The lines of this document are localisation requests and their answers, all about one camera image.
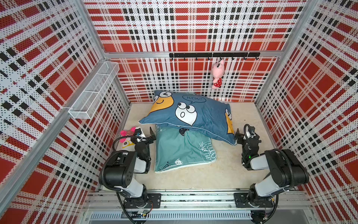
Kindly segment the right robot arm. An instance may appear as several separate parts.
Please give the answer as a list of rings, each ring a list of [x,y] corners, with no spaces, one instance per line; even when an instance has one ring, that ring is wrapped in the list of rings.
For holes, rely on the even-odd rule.
[[[275,206],[270,200],[296,186],[309,182],[309,174],[302,163],[289,149],[271,149],[259,154],[260,136],[255,127],[246,124],[244,133],[235,134],[237,143],[242,145],[241,164],[247,170],[269,170],[259,183],[250,186],[247,192],[235,193],[237,208],[260,208]]]

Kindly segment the teal cat pillow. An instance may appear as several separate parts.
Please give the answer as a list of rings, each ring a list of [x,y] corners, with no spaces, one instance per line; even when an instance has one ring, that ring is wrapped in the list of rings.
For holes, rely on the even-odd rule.
[[[159,125],[155,131],[156,173],[209,164],[217,159],[211,139],[200,132]]]

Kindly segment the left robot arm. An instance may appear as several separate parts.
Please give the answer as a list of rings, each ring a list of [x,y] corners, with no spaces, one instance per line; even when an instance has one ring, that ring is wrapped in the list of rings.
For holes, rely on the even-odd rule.
[[[122,208],[158,209],[160,193],[148,193],[147,187],[139,183],[134,175],[147,174],[151,166],[150,144],[156,140],[150,128],[146,137],[140,127],[121,132],[114,140],[112,154],[103,165],[99,182],[108,190],[116,192]]]

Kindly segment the blue cartoon pillow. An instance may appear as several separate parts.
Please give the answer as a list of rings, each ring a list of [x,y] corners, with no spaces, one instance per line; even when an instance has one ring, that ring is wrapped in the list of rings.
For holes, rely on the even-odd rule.
[[[185,128],[236,144],[230,105],[200,95],[156,90],[149,114],[139,123]]]

